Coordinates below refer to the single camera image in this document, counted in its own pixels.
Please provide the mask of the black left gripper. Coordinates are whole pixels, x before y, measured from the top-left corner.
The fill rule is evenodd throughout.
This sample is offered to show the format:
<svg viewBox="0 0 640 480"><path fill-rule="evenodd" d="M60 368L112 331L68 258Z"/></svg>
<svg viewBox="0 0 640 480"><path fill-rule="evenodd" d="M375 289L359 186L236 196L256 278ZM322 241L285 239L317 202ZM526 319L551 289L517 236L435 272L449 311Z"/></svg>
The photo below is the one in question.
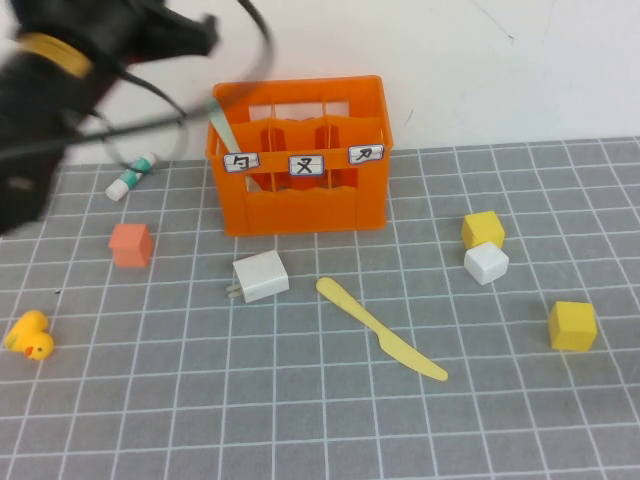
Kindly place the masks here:
<svg viewBox="0 0 640 480"><path fill-rule="evenodd" d="M164 1L76 1L78 40L101 66L207 56L218 42L217 18L192 20Z"/></svg>

